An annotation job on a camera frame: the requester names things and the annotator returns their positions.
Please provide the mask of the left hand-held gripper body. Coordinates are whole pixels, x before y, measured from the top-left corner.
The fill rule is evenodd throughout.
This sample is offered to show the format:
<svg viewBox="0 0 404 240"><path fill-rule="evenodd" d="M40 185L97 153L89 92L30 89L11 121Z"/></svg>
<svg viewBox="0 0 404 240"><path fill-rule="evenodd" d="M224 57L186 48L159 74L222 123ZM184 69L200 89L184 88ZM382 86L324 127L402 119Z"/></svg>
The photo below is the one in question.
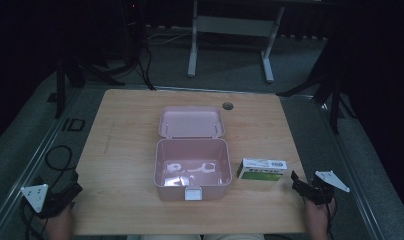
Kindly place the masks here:
<svg viewBox="0 0 404 240"><path fill-rule="evenodd" d="M46 183L21 188L27 203L40 219L53 218L61 214L80 192L81 186L76 182L58 193L53 193Z"/></svg>

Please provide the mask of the person's left hand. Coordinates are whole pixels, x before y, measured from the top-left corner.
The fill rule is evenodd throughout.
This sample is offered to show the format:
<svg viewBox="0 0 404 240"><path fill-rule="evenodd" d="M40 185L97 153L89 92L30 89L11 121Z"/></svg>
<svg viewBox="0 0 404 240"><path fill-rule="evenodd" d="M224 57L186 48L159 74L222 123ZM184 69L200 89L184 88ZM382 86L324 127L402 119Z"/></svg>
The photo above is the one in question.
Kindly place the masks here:
<svg viewBox="0 0 404 240"><path fill-rule="evenodd" d="M65 207L57 216L41 219L49 240L71 240L73 237L73 213L70 206Z"/></svg>

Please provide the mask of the white metal desk frame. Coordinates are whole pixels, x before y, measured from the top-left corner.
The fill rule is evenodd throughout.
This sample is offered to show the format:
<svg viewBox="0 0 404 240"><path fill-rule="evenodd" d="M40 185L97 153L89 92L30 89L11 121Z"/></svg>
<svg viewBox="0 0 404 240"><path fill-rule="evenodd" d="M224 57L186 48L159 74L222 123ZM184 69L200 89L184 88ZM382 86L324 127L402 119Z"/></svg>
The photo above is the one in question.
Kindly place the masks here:
<svg viewBox="0 0 404 240"><path fill-rule="evenodd" d="M267 83L273 83L275 78L270 63L270 55L278 34L284 11L284 7L279 7L274 21L206 16L198 13L198 0L193 0L191 29L192 42L187 75L189 77L194 77L196 75L198 56L197 35L199 33L267 37L268 45L264 50L261 51L261 60L265 81Z"/></svg>

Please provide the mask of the white and green medicine box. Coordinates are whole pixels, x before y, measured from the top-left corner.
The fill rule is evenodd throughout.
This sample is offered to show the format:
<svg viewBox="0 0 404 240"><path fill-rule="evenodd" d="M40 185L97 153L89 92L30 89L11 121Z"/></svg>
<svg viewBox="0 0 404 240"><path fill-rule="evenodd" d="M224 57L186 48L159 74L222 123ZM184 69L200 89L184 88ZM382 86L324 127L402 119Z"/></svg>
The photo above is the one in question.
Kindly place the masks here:
<svg viewBox="0 0 404 240"><path fill-rule="evenodd" d="M237 177L246 180L278 181L287 171L284 160L243 158Z"/></svg>

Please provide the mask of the black metal stand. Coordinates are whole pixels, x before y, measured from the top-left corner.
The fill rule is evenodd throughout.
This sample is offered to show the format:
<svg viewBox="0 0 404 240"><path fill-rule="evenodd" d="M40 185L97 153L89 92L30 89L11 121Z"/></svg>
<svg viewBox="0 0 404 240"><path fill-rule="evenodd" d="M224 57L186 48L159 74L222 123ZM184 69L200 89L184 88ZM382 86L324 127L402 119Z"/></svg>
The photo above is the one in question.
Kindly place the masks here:
<svg viewBox="0 0 404 240"><path fill-rule="evenodd" d="M110 85L123 86L113 78L114 75L125 72L130 69L131 65L124 65L111 70L103 71L91 64L85 63L78 57L63 57L59 58L56 62L56 113L55 118L58 119L66 108L66 87L65 79L68 78L74 87L82 88L85 80L82 72L86 71L94 75L97 79Z"/></svg>
<svg viewBox="0 0 404 240"><path fill-rule="evenodd" d="M339 133L338 116L340 104L343 104L352 117L356 117L341 97L344 64L349 54L348 47L348 44L339 45L336 41L329 39L310 71L307 80L287 91L277 93L277 96L291 97L318 84L319 87L313 95L313 100L317 104L324 105L328 99L331 99L329 124L335 134Z"/></svg>

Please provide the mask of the dark equipment tower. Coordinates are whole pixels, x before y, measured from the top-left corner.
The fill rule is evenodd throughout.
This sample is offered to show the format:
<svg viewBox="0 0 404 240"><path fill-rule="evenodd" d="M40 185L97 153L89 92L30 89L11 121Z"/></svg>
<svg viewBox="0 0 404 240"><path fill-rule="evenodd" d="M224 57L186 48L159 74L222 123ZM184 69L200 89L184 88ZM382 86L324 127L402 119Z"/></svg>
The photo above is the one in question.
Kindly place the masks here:
<svg viewBox="0 0 404 240"><path fill-rule="evenodd" d="M126 65L134 65L145 47L144 0L121 0L121 4L126 32L124 62Z"/></svg>

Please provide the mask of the pink plastic storage box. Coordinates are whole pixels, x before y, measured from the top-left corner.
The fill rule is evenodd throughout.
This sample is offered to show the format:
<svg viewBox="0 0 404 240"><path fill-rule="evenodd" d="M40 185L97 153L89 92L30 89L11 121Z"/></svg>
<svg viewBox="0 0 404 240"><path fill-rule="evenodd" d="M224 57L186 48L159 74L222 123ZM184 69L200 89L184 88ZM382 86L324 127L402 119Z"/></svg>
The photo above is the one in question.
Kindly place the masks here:
<svg viewBox="0 0 404 240"><path fill-rule="evenodd" d="M217 200L232 182L221 110L167 106L159 123L154 184L164 201Z"/></svg>

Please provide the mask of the person's right hand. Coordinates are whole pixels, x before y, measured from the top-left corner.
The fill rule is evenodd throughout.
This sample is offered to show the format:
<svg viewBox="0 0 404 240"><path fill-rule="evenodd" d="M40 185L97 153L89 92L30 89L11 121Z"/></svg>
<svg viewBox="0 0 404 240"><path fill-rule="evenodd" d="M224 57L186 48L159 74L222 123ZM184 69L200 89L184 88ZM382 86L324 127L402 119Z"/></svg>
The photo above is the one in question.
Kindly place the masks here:
<svg viewBox="0 0 404 240"><path fill-rule="evenodd" d="M313 232L326 232L329 222L336 212L336 199L333 198L328 204L316 205L311 200L305 198L305 215L308 230Z"/></svg>

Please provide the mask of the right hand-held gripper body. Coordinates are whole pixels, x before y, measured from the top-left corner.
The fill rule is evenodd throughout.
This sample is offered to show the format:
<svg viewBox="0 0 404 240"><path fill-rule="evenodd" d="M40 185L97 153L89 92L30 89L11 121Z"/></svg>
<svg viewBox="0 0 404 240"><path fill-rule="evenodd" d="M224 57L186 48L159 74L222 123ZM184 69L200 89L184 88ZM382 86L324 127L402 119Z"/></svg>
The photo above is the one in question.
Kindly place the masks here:
<svg viewBox="0 0 404 240"><path fill-rule="evenodd" d="M306 198L315 205L328 204L334 198L335 189L350 192L350 188L334 173L330 171L316 171L312 184L308 186Z"/></svg>

